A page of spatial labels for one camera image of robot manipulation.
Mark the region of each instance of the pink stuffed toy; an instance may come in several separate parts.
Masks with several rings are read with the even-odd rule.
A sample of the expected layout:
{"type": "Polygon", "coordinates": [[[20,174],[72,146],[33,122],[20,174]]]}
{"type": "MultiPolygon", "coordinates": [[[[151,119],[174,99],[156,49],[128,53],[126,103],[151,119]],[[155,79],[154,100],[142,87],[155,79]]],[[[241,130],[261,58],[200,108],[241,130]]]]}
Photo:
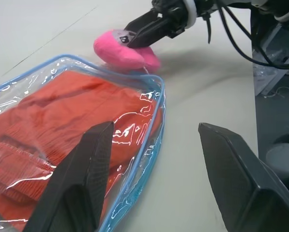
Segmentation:
{"type": "Polygon", "coordinates": [[[127,47],[134,36],[133,32],[125,30],[108,31],[95,40],[95,53],[106,63],[120,69],[157,71],[160,62],[150,47],[127,47]]]}

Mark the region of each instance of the black cable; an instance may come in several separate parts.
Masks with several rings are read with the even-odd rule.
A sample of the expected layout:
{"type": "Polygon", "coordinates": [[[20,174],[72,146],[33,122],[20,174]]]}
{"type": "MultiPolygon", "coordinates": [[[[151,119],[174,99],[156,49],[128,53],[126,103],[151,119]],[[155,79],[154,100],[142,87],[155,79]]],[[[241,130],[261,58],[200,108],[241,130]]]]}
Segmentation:
{"type": "MultiPolygon", "coordinates": [[[[230,15],[230,17],[235,21],[235,23],[239,26],[239,28],[247,35],[247,37],[252,41],[251,34],[247,31],[247,29],[240,23],[240,21],[236,18],[234,13],[224,4],[221,3],[221,6],[226,10],[226,12],[230,15]]],[[[260,52],[260,54],[265,58],[265,60],[270,64],[272,67],[277,69],[289,69],[289,64],[274,64],[267,56],[267,54],[264,52],[264,50],[261,48],[261,46],[256,42],[254,43],[254,46],[256,49],[260,52]]]]}
{"type": "Polygon", "coordinates": [[[264,50],[261,48],[261,46],[256,42],[254,43],[254,46],[256,47],[256,49],[261,53],[261,55],[265,58],[265,60],[268,63],[264,63],[264,62],[260,62],[258,60],[255,60],[251,57],[249,57],[248,55],[246,55],[240,48],[239,46],[236,44],[235,40],[233,39],[231,32],[229,30],[229,27],[227,25],[227,21],[223,12],[223,8],[226,10],[226,12],[230,15],[230,17],[234,20],[234,22],[239,26],[239,28],[246,34],[246,36],[252,41],[252,36],[251,34],[246,30],[246,28],[240,23],[240,21],[236,18],[236,16],[233,14],[233,12],[221,1],[221,0],[213,0],[214,3],[217,6],[217,9],[219,11],[223,26],[225,28],[226,34],[230,40],[230,42],[232,43],[232,45],[234,46],[234,48],[236,49],[236,51],[245,59],[247,59],[250,62],[253,62],[255,64],[258,65],[262,65],[262,66],[266,66],[266,67],[274,67],[277,69],[283,69],[283,70],[289,70],[289,64],[275,64],[273,63],[268,56],[266,55],[266,53],[264,52],[264,50]]]}

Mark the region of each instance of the robotic arm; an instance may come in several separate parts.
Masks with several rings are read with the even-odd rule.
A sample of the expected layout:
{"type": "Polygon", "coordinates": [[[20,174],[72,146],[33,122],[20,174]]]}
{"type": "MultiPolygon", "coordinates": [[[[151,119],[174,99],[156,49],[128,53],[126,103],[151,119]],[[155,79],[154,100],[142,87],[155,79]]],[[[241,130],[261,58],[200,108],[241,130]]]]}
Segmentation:
{"type": "Polygon", "coordinates": [[[125,28],[135,33],[128,47],[147,47],[165,36],[175,38],[193,26],[197,17],[207,21],[210,42],[210,14],[226,6],[255,7],[281,23],[289,22],[289,0],[152,0],[152,9],[125,28]]]}

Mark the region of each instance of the blue bag trim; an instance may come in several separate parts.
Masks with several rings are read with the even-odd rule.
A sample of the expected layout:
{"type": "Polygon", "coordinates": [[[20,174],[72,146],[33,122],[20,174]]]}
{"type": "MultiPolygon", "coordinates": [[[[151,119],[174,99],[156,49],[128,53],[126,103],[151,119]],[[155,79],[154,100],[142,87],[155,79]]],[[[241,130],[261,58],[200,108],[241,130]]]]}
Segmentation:
{"type": "MultiPolygon", "coordinates": [[[[157,107],[155,108],[155,111],[154,111],[154,114],[153,114],[153,117],[152,117],[152,122],[155,121],[157,111],[158,111],[158,109],[159,109],[159,107],[160,107],[160,104],[161,104],[161,100],[163,100],[163,102],[165,102],[165,99],[164,99],[165,84],[164,84],[164,81],[163,81],[163,79],[162,79],[161,77],[159,77],[159,76],[157,76],[157,75],[151,75],[151,74],[139,74],[139,73],[137,73],[137,74],[126,75],[126,74],[121,74],[121,73],[112,72],[112,71],[103,69],[103,68],[101,68],[101,67],[98,67],[98,66],[94,65],[93,63],[91,63],[91,62],[89,62],[89,61],[87,61],[87,60],[85,60],[85,59],[82,59],[82,58],[80,58],[80,57],[78,57],[78,56],[75,56],[75,55],[61,54],[61,55],[58,55],[58,56],[56,56],[56,57],[53,57],[53,58],[47,60],[46,62],[44,62],[44,63],[42,63],[42,64],[39,64],[39,65],[37,65],[36,67],[30,69],[29,71],[27,71],[27,72],[25,72],[25,73],[17,76],[16,78],[14,78],[14,79],[12,79],[12,80],[10,80],[10,81],[8,81],[8,82],[5,82],[5,83],[1,84],[1,85],[0,85],[0,90],[3,89],[3,88],[5,88],[5,87],[7,87],[7,86],[10,85],[12,82],[18,82],[18,81],[24,79],[25,77],[33,74],[34,72],[36,72],[36,71],[38,71],[38,70],[46,67],[47,65],[49,65],[49,64],[51,64],[51,63],[53,63],[53,62],[55,62],[56,60],[61,59],[61,58],[70,58],[70,59],[73,59],[73,60],[77,60],[77,61],[79,61],[79,62],[81,62],[81,63],[83,63],[83,64],[85,64],[85,65],[87,65],[87,66],[89,66],[89,67],[91,67],[91,68],[94,68],[94,69],[96,69],[96,70],[98,70],[98,71],[101,71],[101,72],[106,73],[106,74],[109,74],[109,75],[115,75],[115,76],[130,78],[130,79],[142,80],[142,81],[144,81],[144,82],[146,82],[146,83],[147,83],[147,81],[149,81],[150,84],[155,84],[155,86],[156,86],[156,83],[152,82],[152,80],[150,80],[150,78],[152,78],[152,79],[157,79],[158,81],[160,81],[160,83],[161,83],[161,87],[160,87],[160,89],[161,89],[161,93],[160,93],[160,94],[161,94],[161,97],[159,97],[159,99],[158,99],[158,101],[157,101],[157,105],[156,105],[157,107]]],[[[96,73],[96,75],[101,76],[101,77],[105,77],[105,76],[103,76],[101,73],[96,73]]],[[[165,109],[164,109],[164,114],[163,114],[163,120],[165,120],[165,109]]],[[[144,188],[144,186],[146,185],[146,183],[147,183],[147,181],[148,181],[148,178],[149,178],[149,176],[150,176],[150,174],[151,174],[151,172],[152,172],[152,168],[153,168],[153,166],[154,166],[154,164],[155,164],[155,162],[156,162],[157,154],[158,154],[158,151],[159,151],[159,149],[160,149],[160,143],[161,143],[162,135],[163,135],[163,132],[164,132],[164,125],[165,125],[165,124],[164,124],[164,121],[163,121],[163,125],[162,125],[162,128],[161,128],[161,132],[160,132],[160,134],[159,134],[159,136],[158,136],[159,139],[157,139],[157,142],[156,142],[156,147],[155,147],[156,155],[153,156],[153,161],[152,161],[151,165],[149,165],[149,169],[148,169],[148,171],[146,172],[146,174],[140,178],[142,184],[140,185],[139,190],[142,190],[142,189],[144,188]]],[[[116,197],[115,202],[112,204],[111,209],[110,209],[109,212],[107,213],[107,215],[106,215],[106,217],[105,217],[105,220],[103,221],[103,223],[102,223],[102,225],[101,225],[101,227],[100,227],[99,232],[103,232],[103,231],[109,232],[109,231],[112,231],[112,230],[114,229],[114,227],[118,224],[118,222],[121,220],[122,217],[119,218],[118,220],[115,220],[113,227],[107,228],[107,230],[105,230],[106,227],[107,227],[106,222],[110,219],[112,212],[115,210],[116,206],[119,204],[119,200],[120,200],[121,196],[122,196],[123,193],[126,191],[126,189],[128,188],[128,186],[130,185],[131,181],[132,181],[133,178],[135,177],[135,174],[136,174],[136,172],[137,172],[137,167],[138,167],[139,162],[140,162],[140,160],[141,160],[141,157],[142,157],[142,154],[143,154],[145,145],[146,145],[146,143],[147,143],[147,141],[148,141],[150,132],[151,132],[151,130],[152,130],[152,126],[153,126],[153,123],[151,123],[150,126],[149,126],[149,128],[148,128],[148,131],[147,131],[146,136],[145,136],[145,138],[144,138],[143,146],[141,146],[138,154],[136,155],[135,162],[134,162],[134,164],[132,165],[130,174],[129,174],[129,176],[127,177],[127,180],[125,181],[125,183],[123,184],[123,186],[121,187],[121,190],[120,190],[118,196],[116,197]]]]}

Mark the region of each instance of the orange cloth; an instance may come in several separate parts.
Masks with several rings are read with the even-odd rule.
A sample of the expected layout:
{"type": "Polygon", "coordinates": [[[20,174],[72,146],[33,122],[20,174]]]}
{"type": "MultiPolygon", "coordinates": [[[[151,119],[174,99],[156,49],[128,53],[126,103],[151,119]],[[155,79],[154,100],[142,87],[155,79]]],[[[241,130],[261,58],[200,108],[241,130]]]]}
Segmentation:
{"type": "MultiPolygon", "coordinates": [[[[149,95],[66,71],[1,114],[0,215],[5,220],[28,219],[55,166],[83,133],[114,121],[108,192],[143,143],[156,108],[149,95]]],[[[158,111],[151,134],[160,122],[158,111]]],[[[12,224],[20,231],[25,226],[23,221],[12,224]]]]}

